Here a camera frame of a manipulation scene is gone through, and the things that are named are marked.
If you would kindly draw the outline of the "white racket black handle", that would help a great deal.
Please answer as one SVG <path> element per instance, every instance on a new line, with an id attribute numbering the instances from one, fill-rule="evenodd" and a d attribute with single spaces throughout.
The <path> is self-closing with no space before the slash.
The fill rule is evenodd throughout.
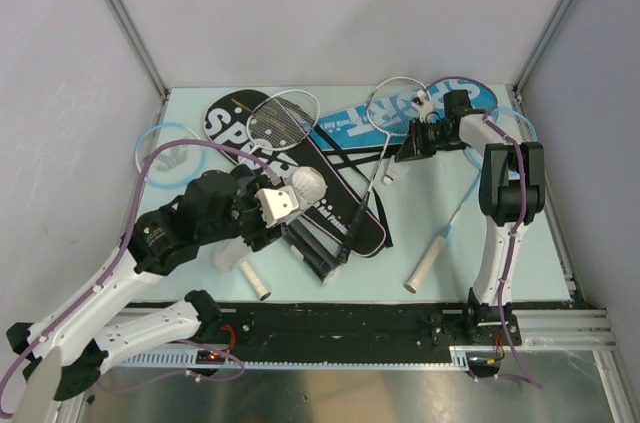
<path id="1" fill-rule="evenodd" d="M 320 102 L 302 89 L 281 91 L 267 97 L 250 114 L 246 133 L 257 150 L 285 151 L 299 145 L 317 125 Z"/>

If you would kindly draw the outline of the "white shuttlecock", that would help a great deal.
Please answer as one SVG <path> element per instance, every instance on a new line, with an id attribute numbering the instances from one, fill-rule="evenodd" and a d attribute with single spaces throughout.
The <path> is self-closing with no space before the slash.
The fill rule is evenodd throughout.
<path id="1" fill-rule="evenodd" d="M 407 163 L 397 162 L 394 159 L 389 159 L 384 171 L 384 175 L 382 177 L 382 183 L 389 186 L 393 184 L 397 179 L 402 177 L 407 171 Z"/>

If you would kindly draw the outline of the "white shuttlecock tube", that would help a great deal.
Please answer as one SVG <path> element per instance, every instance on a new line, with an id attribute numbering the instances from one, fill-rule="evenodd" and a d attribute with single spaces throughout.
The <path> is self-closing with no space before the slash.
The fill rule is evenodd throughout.
<path id="1" fill-rule="evenodd" d="M 288 224 L 294 220 L 298 220 L 298 217 L 302 213 L 311 208 L 316 202 L 319 202 L 325 196 L 327 185 L 324 177 L 317 170 L 309 166 L 302 166 L 295 169 L 294 172 L 284 181 L 284 186 L 285 185 L 291 185 L 293 187 L 301 203 L 301 212 L 285 224 L 287 228 Z M 241 237 L 237 237 L 222 243 L 214 250 L 213 263 L 219 269 L 228 271 L 256 252 L 259 251 L 252 251 L 243 242 Z"/>

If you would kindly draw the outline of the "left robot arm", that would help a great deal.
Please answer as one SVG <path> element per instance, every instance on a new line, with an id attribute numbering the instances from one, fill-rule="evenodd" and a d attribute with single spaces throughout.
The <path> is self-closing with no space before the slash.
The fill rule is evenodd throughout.
<path id="1" fill-rule="evenodd" d="M 209 342 L 221 332 L 220 309 L 205 290 L 192 290 L 165 309 L 127 324 L 112 319 L 201 247 L 237 240 L 257 252 L 282 237 L 301 207 L 289 185 L 243 169 L 208 171 L 170 203 L 140 216 L 113 252 L 113 260 L 66 303 L 38 323 L 16 323 L 7 338 L 30 379 L 51 352 L 61 374 L 53 399 L 64 401 L 91 387 L 121 361 L 176 340 Z"/>

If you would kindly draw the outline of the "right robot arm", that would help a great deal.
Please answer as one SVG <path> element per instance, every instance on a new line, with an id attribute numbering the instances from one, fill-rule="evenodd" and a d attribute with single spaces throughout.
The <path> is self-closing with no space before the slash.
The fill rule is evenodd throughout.
<path id="1" fill-rule="evenodd" d="M 452 90 L 443 101 L 442 118 L 411 121 L 396 161 L 466 148 L 482 156 L 478 201 L 486 217 L 486 239 L 480 270 L 462 314 L 458 318 L 437 316 L 433 324 L 483 344 L 499 330 L 509 331 L 511 280 L 519 247 L 545 205 L 544 148 L 537 141 L 522 142 L 509 135 L 488 112 L 472 106 L 465 90 Z"/>

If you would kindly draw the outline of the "black racket bag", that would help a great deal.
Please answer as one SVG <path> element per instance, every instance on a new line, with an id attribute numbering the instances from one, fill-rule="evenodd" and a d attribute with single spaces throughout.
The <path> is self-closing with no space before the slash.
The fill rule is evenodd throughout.
<path id="1" fill-rule="evenodd" d="M 361 199 L 313 141 L 318 119 L 319 101 L 308 91 L 240 89 L 208 106 L 203 130 L 209 141 L 245 154 L 225 150 L 229 160 L 257 173 L 269 169 L 294 188 L 302 217 L 342 244 Z"/>

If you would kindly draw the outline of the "black shuttlecock tube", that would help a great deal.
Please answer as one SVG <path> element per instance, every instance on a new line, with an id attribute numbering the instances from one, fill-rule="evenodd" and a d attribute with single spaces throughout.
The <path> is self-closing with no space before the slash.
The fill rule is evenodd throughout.
<path id="1" fill-rule="evenodd" d="M 287 225 L 284 241 L 322 284 L 337 275 L 341 264 L 299 220 Z"/>

